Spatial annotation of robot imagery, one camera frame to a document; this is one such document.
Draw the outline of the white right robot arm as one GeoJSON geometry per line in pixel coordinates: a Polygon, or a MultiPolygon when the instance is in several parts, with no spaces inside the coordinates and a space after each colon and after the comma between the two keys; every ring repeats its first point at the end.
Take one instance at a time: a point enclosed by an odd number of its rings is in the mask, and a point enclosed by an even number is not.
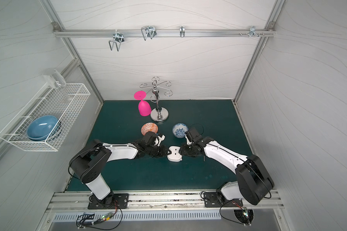
{"type": "Polygon", "coordinates": [[[275,186],[258,156],[238,154],[212,138],[187,141],[178,152],[188,157],[204,155],[221,163],[236,175],[236,181],[225,183],[217,189],[217,199],[220,203],[243,198],[252,205],[258,205],[263,198],[271,194],[275,186]]]}

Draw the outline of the white alarm clock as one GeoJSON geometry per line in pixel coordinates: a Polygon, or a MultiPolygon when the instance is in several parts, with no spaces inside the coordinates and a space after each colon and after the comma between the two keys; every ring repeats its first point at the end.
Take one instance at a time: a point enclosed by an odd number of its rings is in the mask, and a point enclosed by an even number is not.
{"type": "Polygon", "coordinates": [[[169,151],[171,153],[167,156],[168,160],[176,163],[182,161],[182,155],[179,153],[179,150],[179,146],[170,146],[169,151]]]}

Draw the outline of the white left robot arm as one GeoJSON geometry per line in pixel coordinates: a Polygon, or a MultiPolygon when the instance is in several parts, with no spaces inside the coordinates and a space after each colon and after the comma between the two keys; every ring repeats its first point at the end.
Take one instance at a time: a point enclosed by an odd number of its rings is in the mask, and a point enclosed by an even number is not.
{"type": "Polygon", "coordinates": [[[160,144],[157,138],[148,142],[139,139],[127,144],[109,144],[93,140],[70,160],[69,168],[98,200],[103,200],[111,194],[111,189],[102,176],[107,162],[122,159],[133,160],[145,155],[166,157],[171,153],[169,148],[160,144]]]}

